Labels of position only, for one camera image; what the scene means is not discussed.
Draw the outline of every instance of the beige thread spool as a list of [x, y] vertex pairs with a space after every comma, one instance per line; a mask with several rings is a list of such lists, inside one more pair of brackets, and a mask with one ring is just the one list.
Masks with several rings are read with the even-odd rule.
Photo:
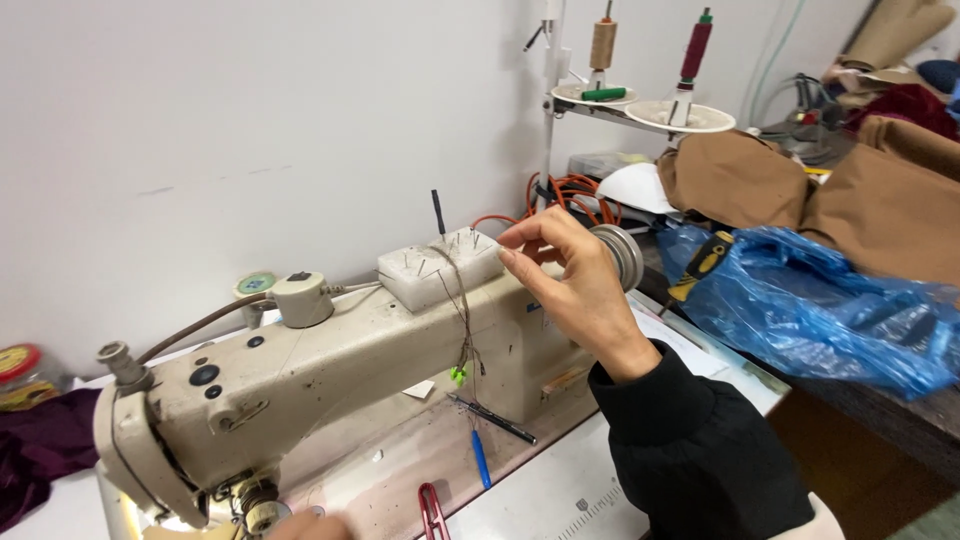
[[613, 62], [613, 40], [616, 38], [616, 23], [604, 17], [593, 23], [593, 47], [590, 49], [590, 67], [609, 69]]

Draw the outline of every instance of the hand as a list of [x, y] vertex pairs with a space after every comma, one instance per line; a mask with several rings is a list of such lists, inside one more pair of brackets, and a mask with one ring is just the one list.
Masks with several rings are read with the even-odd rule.
[[[660, 353], [636, 326], [610, 250], [572, 216], [554, 207], [512, 226], [497, 241], [507, 270], [614, 382], [638, 379], [657, 367]], [[549, 261], [564, 267], [560, 281], [540, 269]]]
[[318, 518], [306, 510], [278, 523], [267, 540], [353, 540], [353, 533], [337, 516]]

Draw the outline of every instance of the black sleeve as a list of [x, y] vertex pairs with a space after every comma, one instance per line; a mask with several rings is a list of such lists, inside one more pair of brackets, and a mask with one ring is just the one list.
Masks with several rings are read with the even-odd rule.
[[663, 360], [638, 380], [614, 384], [599, 363], [589, 374], [624, 494], [650, 517], [653, 540], [766, 539], [812, 520], [793, 458], [763, 416], [653, 343]]

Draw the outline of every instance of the brown fabric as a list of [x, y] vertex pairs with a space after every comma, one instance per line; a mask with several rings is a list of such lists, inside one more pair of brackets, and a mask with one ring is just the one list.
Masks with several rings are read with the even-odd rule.
[[921, 126], [895, 118], [868, 116], [858, 138], [871, 148], [960, 182], [960, 146]]
[[660, 156], [657, 170], [667, 201], [684, 213], [738, 229], [796, 229], [803, 217], [804, 169], [778, 145], [743, 132], [690, 135]]
[[[960, 144], [947, 142], [943, 158], [958, 159]], [[905, 152], [912, 144], [895, 147]], [[844, 254], [863, 274], [960, 285], [960, 184], [866, 144], [810, 197], [800, 233]]]

